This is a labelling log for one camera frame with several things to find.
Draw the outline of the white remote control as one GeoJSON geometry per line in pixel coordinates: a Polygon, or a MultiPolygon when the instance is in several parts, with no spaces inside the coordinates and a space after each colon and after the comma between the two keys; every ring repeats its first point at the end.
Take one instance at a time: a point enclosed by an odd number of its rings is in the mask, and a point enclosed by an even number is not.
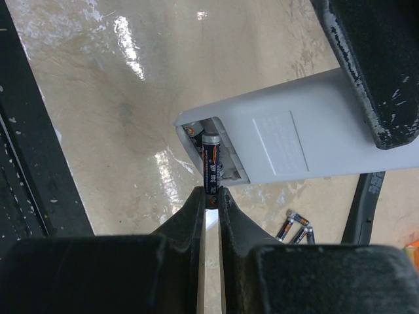
{"type": "Polygon", "coordinates": [[[190,138],[201,123],[221,138],[221,184],[275,183],[418,166],[418,142],[379,149],[344,72],[332,69],[182,112],[177,136],[197,170],[190,138]]]}

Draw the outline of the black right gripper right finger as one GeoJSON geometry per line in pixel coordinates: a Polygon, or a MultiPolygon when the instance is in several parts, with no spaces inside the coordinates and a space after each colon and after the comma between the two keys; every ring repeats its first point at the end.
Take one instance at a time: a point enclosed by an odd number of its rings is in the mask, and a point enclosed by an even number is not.
{"type": "Polygon", "coordinates": [[[285,245],[219,191],[223,313],[417,313],[418,272],[381,245],[285,245]]]}

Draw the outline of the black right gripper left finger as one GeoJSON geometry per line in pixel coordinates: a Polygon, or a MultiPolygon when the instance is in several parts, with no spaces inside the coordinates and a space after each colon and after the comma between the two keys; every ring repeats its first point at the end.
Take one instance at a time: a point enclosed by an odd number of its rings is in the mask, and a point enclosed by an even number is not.
{"type": "Polygon", "coordinates": [[[1,262],[2,313],[202,313],[205,193],[150,234],[25,239],[1,262]]]}

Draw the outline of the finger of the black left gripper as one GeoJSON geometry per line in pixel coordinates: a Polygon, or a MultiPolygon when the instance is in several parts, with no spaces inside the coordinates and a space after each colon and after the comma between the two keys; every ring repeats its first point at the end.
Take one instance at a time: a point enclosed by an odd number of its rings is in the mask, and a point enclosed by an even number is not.
{"type": "Polygon", "coordinates": [[[418,2],[313,1],[340,67],[361,104],[375,145],[418,137],[418,2]]]}

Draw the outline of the black AAA battery inserted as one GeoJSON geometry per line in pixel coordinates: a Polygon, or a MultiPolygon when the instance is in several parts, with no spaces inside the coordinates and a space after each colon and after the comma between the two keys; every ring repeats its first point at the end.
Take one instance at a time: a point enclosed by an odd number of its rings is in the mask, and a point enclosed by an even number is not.
{"type": "Polygon", "coordinates": [[[200,121],[196,121],[184,124],[183,129],[186,131],[198,154],[202,156],[202,136],[205,134],[205,129],[202,123],[200,121]]]}

